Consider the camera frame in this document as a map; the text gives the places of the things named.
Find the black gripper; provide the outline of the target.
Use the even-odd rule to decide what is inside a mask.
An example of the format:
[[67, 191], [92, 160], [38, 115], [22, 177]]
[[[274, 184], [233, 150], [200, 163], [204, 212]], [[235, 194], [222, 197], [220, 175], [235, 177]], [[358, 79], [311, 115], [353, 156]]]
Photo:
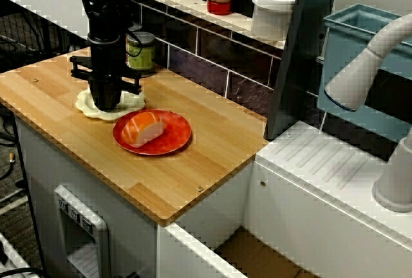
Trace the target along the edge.
[[126, 64], [126, 39], [103, 43], [90, 41], [90, 56], [74, 55], [71, 76], [88, 81], [94, 105], [111, 111], [120, 102], [121, 92], [141, 92], [140, 75]]

